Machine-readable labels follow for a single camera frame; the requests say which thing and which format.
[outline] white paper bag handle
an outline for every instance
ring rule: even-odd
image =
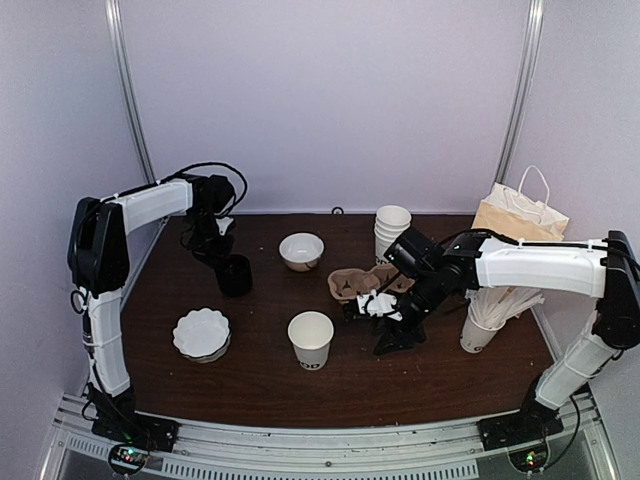
[[[549,197],[551,196],[551,189],[549,188],[549,184],[547,183],[547,179],[544,178],[544,175],[542,174],[542,172],[540,171],[540,169],[538,167],[536,167],[535,165],[529,165],[527,167],[527,169],[524,171],[524,173],[522,174],[522,178],[520,179],[520,185],[518,185],[518,196],[522,195],[522,187],[524,185],[524,181],[527,178],[527,175],[529,174],[529,170],[534,169],[536,172],[538,172],[538,175],[540,175],[540,178],[542,179],[542,183],[544,183],[545,188],[547,189],[547,197],[544,199],[544,207],[542,208],[542,210],[544,210],[545,208],[547,208],[547,205],[549,204]],[[507,191],[504,191],[504,197],[507,201],[507,208],[509,208],[509,195],[507,195]],[[521,210],[524,213],[528,213],[529,215],[534,215],[536,217],[538,217],[538,223],[542,222],[542,215],[540,215],[538,212],[532,212],[530,210],[527,210],[525,208],[522,208],[520,205],[516,204],[515,202],[513,202],[513,206],[518,208],[519,210]]]
[[[526,180],[527,175],[529,174],[529,170],[531,170],[532,168],[536,172],[538,172],[538,175],[540,175],[540,179],[542,180],[542,183],[544,183],[544,186],[547,189],[547,198],[544,199],[544,206],[546,207],[549,204],[549,196],[551,195],[551,189],[549,188],[547,179],[544,178],[544,175],[542,174],[540,169],[535,165],[529,165],[527,169],[524,171],[524,173],[522,174],[522,178],[520,179],[520,185],[518,186],[518,195],[522,195],[522,186],[524,185],[524,181]]]

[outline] white paper cup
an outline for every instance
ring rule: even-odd
[[[498,330],[504,327],[506,321],[495,328],[486,328],[478,324],[476,320],[473,304],[469,305],[467,319],[462,327],[460,335],[460,345],[469,353],[480,353],[484,347],[495,337]]]
[[[411,223],[411,213],[397,205],[385,205],[376,212],[376,223],[383,227],[406,229]]]
[[[324,367],[333,338],[329,317],[320,312],[303,312],[293,317],[287,332],[302,368],[320,370]]]
[[[383,225],[382,223],[378,222],[377,220],[375,222],[375,228],[377,228],[378,230],[380,230],[383,233],[386,233],[387,235],[400,235],[407,228],[409,228],[409,225],[410,224],[407,223],[406,225],[402,225],[400,227],[389,227],[387,225]]]
[[[393,240],[386,241],[376,235],[376,265],[389,263],[389,260],[384,258],[384,252],[386,252],[389,249],[392,243],[393,243]]]
[[[387,242],[395,242],[396,238],[398,238],[400,236],[400,233],[394,233],[394,234],[390,234],[390,233],[385,233],[381,230],[378,229],[378,227],[374,227],[373,229],[373,234],[376,237],[380,237],[381,240],[387,241]]]

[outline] black cup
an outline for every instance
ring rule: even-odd
[[[244,255],[229,255],[213,267],[220,291],[228,297],[240,297],[253,286],[251,263]]]

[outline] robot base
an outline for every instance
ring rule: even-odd
[[[562,432],[563,429],[562,420],[557,417],[541,423],[521,412],[485,418],[478,422],[485,452],[540,441],[544,437]]]
[[[149,437],[139,435],[136,438],[127,439],[122,433],[122,430],[111,428],[113,424],[102,421],[101,419],[93,422],[91,432],[99,437],[133,445],[141,450],[151,449],[161,452],[171,452],[173,450],[173,444],[178,436],[178,424],[176,422],[136,413],[135,423],[141,430],[149,432]]]

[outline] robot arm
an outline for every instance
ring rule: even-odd
[[[606,242],[584,243],[523,242],[466,233],[445,248],[409,229],[385,256],[416,283],[386,312],[387,329],[377,354],[411,348],[420,341],[416,339],[424,336],[424,318],[455,291],[523,286],[599,299],[563,358],[534,380],[520,412],[509,419],[480,422],[487,450],[540,438],[543,428],[550,433],[561,430],[556,418],[560,406],[608,361],[640,343],[640,279],[622,232],[609,232]]]
[[[83,343],[90,364],[90,399],[96,404],[94,433],[124,441],[146,433],[148,443],[170,449],[175,425],[135,414],[135,396],[122,350],[120,303],[129,276],[127,236],[169,216],[186,216],[191,236],[183,245],[207,265],[227,255],[233,237],[227,216],[235,192],[226,177],[180,175],[106,199],[78,203],[67,257],[82,299]]]

